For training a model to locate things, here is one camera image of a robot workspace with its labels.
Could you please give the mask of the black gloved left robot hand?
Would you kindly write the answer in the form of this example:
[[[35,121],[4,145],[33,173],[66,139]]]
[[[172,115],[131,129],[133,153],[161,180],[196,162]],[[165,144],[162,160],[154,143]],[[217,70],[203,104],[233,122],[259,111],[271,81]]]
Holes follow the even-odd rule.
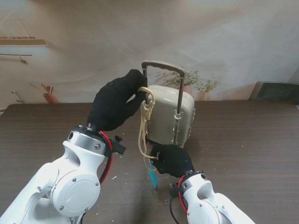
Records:
[[[112,131],[120,127],[145,100],[145,92],[138,90],[140,87],[147,87],[147,78],[135,69],[108,82],[95,96],[87,126],[93,132]]]

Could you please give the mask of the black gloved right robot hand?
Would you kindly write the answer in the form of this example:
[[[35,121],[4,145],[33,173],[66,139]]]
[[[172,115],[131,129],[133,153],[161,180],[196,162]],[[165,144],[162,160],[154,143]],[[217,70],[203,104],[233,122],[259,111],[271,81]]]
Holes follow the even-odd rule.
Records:
[[[154,157],[152,165],[160,174],[169,174],[180,178],[187,172],[194,172],[194,166],[189,154],[176,145],[156,144],[152,147],[150,156]]]

